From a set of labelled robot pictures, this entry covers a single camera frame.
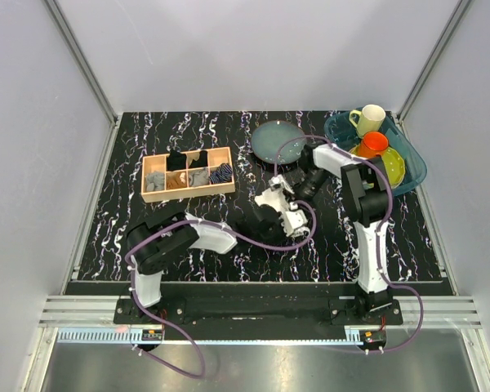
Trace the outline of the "white underwear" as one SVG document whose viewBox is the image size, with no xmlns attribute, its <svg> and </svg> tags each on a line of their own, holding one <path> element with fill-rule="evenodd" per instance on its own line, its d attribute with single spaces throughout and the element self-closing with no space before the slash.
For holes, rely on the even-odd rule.
<svg viewBox="0 0 490 392">
<path fill-rule="evenodd" d="M 258 206 L 272 207 L 276 212 L 286 212 L 290 210 L 290 203 L 286 200 L 282 188 L 266 189 L 255 197 Z"/>
</svg>

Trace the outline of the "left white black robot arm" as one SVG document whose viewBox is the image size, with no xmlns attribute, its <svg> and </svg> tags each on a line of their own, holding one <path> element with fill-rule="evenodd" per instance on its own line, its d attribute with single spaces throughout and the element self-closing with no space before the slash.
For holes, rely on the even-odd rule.
<svg viewBox="0 0 490 392">
<path fill-rule="evenodd" d="M 159 230 L 179 221 L 194 221 L 195 216 L 183 212 L 178 206 L 169 206 L 133 225 L 127 232 L 127 249 L 130 251 Z M 258 207 L 250 216 L 241 216 L 225 228 L 242 234 L 259 243 L 278 246 L 287 238 L 281 216 L 272 207 Z M 189 249 L 201 249 L 217 254 L 231 252 L 241 241 L 232 234 L 209 225 L 182 225 L 162 234 L 130 256 L 136 266 L 135 287 L 137 298 L 131 313 L 142 323 L 152 323 L 160 312 L 160 284 L 163 272 L 175 258 Z"/>
</svg>

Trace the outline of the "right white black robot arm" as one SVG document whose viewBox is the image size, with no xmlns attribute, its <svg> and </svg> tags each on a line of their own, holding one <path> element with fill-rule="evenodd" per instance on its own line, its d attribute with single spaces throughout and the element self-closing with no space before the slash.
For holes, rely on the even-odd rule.
<svg viewBox="0 0 490 392">
<path fill-rule="evenodd" d="M 298 165 L 305 173 L 296 198 L 311 200 L 325 180 L 341 180 L 343 207 L 353 222 L 359 250 L 354 313 L 362 323 L 374 323 L 392 306 L 386 265 L 385 237 L 393 194 L 382 157 L 360 158 L 336 145 L 307 145 Z"/>
</svg>

